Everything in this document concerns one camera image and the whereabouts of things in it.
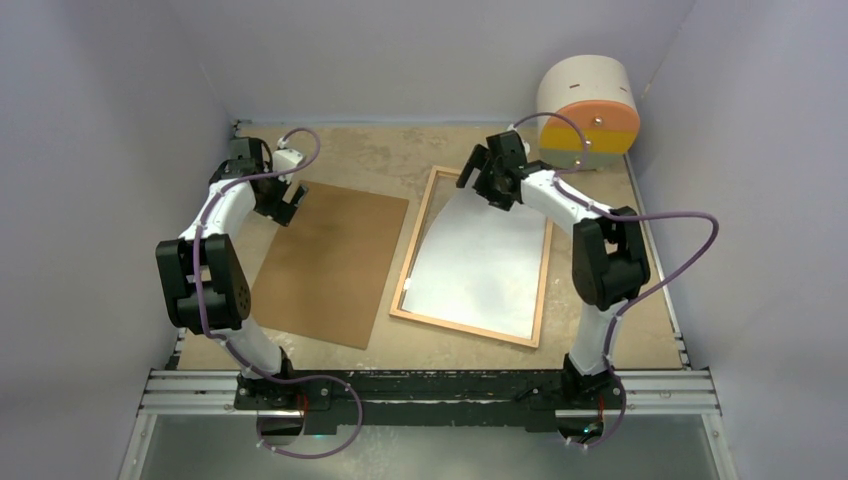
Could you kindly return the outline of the brown cardboard backing board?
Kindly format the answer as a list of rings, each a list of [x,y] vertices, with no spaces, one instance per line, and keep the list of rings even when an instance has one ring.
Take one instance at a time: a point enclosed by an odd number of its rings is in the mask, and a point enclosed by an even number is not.
[[[317,182],[277,230],[252,287],[265,328],[366,349],[409,202]]]

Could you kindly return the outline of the printed colour photo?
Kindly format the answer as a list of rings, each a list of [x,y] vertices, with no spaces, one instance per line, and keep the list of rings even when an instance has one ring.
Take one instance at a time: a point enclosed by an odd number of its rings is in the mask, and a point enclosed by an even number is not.
[[[401,309],[498,334],[533,337],[547,220],[457,189],[417,251]]]

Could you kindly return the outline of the light wooden picture frame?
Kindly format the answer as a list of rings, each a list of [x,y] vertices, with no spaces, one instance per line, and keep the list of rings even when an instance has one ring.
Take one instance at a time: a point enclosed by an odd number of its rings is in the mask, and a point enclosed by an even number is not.
[[[475,327],[464,327],[459,324],[438,320],[422,315],[411,314],[401,309],[403,295],[405,294],[407,283],[411,275],[413,264],[417,255],[420,243],[423,241],[424,235],[428,228],[433,223],[436,215],[447,203],[450,196],[458,189],[455,182],[459,176],[456,169],[435,166],[431,169],[427,185],[424,190],[421,206],[417,214],[417,218],[413,227],[412,236],[405,255],[405,259],[401,268],[400,278],[397,283],[392,302],[390,304],[390,314],[392,317],[402,320],[418,322],[430,326],[436,326],[448,330],[461,332],[463,334],[476,335],[488,339],[494,339],[511,344],[520,345],[523,347],[536,348],[540,343],[542,313],[546,294],[546,282],[548,277],[548,266],[550,257],[550,248],[552,240],[552,223],[547,220],[546,238],[543,252],[542,271],[539,277],[539,297],[536,303],[535,322],[533,337],[530,340],[522,340],[516,337],[498,334],[488,330],[483,330]]]

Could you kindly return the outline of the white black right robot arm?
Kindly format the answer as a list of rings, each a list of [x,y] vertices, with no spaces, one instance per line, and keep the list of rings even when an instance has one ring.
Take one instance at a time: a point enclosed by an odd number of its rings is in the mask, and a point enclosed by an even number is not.
[[[527,206],[570,233],[571,278],[583,305],[575,342],[564,358],[561,392],[573,406],[588,405],[612,382],[611,353],[621,311],[651,276],[635,211],[597,203],[553,166],[528,161],[514,130],[475,145],[456,185],[472,186],[503,211],[516,203]]]

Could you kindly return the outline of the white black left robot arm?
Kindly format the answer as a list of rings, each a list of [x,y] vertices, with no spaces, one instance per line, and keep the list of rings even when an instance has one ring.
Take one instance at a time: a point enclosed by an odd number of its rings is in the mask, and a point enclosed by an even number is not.
[[[160,242],[155,259],[171,323],[221,345],[237,362],[247,388],[272,408],[297,399],[298,382],[285,351],[251,316],[252,294],[233,239],[256,213],[279,226],[293,220],[308,190],[293,183],[310,158],[289,147],[237,136],[230,156],[208,181],[197,216],[175,239]]]

